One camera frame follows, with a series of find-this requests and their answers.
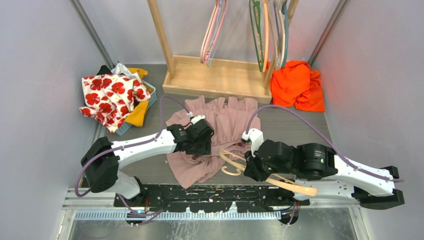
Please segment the pink pleated skirt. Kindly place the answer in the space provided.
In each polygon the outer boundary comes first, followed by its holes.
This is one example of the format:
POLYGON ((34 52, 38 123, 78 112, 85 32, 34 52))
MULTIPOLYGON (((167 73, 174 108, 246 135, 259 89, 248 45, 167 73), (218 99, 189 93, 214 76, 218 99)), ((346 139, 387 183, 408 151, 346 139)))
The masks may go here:
POLYGON ((211 138, 211 154, 194 157, 185 152, 175 152, 167 155, 168 165, 175 179, 184 189, 195 183, 204 183, 217 174, 225 164, 220 157, 221 151, 243 155, 250 146, 242 142, 242 134, 247 127, 261 128, 261 120, 253 113, 259 108, 259 102, 254 98, 238 99, 218 97, 206 102, 204 96, 188 99, 185 106, 194 116, 204 115, 214 130, 211 138))

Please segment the beige plastic hanger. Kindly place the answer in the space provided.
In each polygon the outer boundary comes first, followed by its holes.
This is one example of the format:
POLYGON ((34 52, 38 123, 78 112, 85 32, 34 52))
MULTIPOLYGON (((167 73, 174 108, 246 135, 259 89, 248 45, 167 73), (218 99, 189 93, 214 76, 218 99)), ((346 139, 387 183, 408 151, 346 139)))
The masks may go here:
POLYGON ((285 177, 282 177, 276 173, 270 173, 267 171, 263 171, 260 168, 257 167, 255 163, 253 163, 250 160, 246 160, 244 157, 237 155, 235 153, 222 150, 219 153, 219 156, 225 160, 229 165, 233 166, 235 168, 235 172, 231 172, 227 170, 227 166, 224 165, 221 168, 221 171, 227 175, 230 176, 240 176, 243 172, 243 174, 246 177, 252 178, 259 182, 267 182, 269 184, 275 185, 279 188, 298 193, 298 194, 304 194, 306 196, 316 196, 318 193, 318 190, 314 187, 307 187, 302 186, 297 183, 295 183, 293 180, 289 180, 285 177), (242 165, 241 163, 238 163, 232 159, 230 159, 229 156, 233 156, 236 159, 240 159, 246 162, 246 165, 242 165))

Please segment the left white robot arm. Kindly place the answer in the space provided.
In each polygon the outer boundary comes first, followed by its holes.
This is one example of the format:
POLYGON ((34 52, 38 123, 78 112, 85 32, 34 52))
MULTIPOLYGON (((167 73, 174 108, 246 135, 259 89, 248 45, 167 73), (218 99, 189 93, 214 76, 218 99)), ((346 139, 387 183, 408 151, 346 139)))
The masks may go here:
POLYGON ((97 139, 81 160, 82 176, 89 193, 112 192, 130 206, 141 206, 147 190, 138 177, 121 169, 140 160, 162 154, 184 152, 204 156, 212 152, 213 127, 204 116, 193 117, 187 126, 172 124, 158 133, 126 141, 97 139))

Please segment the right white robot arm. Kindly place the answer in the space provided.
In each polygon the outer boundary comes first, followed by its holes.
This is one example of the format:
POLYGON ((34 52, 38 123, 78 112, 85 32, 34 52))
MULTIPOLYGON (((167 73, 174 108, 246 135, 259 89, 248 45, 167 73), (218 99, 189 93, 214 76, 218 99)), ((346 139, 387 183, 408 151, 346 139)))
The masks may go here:
POLYGON ((290 146, 280 141, 265 140, 255 151, 244 154, 243 174, 264 182, 273 174, 295 176, 295 184, 316 189, 315 195, 296 192, 285 186, 277 192, 283 205, 312 199, 338 199, 357 202, 362 208, 387 210, 404 205, 404 194, 395 188, 399 179, 395 166, 373 168, 356 163, 357 169, 345 163, 331 147, 319 143, 290 146))

